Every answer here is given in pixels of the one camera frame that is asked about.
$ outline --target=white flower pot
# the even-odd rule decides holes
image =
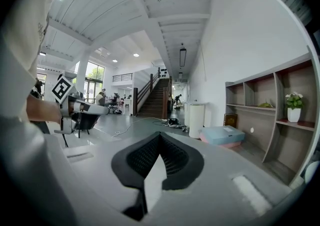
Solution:
[[[298,122],[300,118],[301,109],[300,108],[288,108],[288,120],[290,122]]]

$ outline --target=balcony railing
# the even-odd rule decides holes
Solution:
[[[133,78],[133,73],[115,75],[115,76],[112,77],[112,82],[128,81],[128,80],[132,80],[132,78]]]

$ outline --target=white table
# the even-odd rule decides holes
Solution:
[[[207,102],[188,102],[187,114],[189,124],[189,136],[198,139],[199,130],[203,128],[205,122],[205,108]]]
[[[132,99],[124,99],[123,101],[124,101],[124,103],[123,103],[123,115],[126,114],[126,110],[125,110],[126,104],[129,104],[129,116],[131,116],[133,114],[133,111],[132,111],[132,109],[133,109],[133,107],[132,107]]]

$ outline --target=white cylinder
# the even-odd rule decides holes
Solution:
[[[184,104],[184,125],[189,126],[190,124],[190,106],[188,103]]]
[[[205,105],[189,104],[189,136],[198,139],[200,137],[199,130],[204,126]]]

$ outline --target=white strip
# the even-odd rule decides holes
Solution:
[[[245,176],[238,176],[233,178],[232,181],[259,216],[272,209],[271,204]]]

